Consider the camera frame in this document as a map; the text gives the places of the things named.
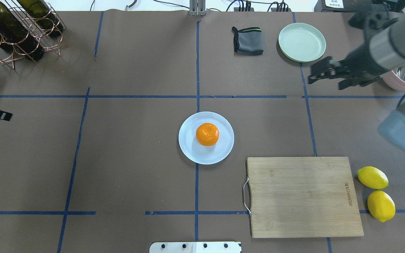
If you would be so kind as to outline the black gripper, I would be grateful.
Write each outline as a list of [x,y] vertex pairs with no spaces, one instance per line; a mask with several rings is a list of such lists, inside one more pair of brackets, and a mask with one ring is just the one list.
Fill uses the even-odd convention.
[[365,87],[380,79],[386,69],[381,67],[372,58],[369,46],[361,45],[354,49],[341,61],[335,61],[332,56],[310,66],[310,75],[307,77],[308,84],[322,79],[343,78],[339,82],[339,90],[360,85]]

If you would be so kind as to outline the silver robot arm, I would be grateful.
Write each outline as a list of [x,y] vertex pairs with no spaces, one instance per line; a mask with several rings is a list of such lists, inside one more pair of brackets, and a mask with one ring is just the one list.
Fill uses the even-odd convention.
[[[365,87],[385,74],[405,70],[405,15],[391,19],[383,12],[357,12],[348,23],[364,32],[363,44],[343,60],[327,56],[311,65],[309,84],[340,78],[339,90],[357,85]],[[378,132],[405,152],[405,94],[378,126]]]

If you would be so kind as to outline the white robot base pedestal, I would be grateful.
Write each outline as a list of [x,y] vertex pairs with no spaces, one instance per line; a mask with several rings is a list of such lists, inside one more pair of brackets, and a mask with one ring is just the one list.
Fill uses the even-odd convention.
[[241,242],[156,242],[149,248],[150,253],[241,253]]

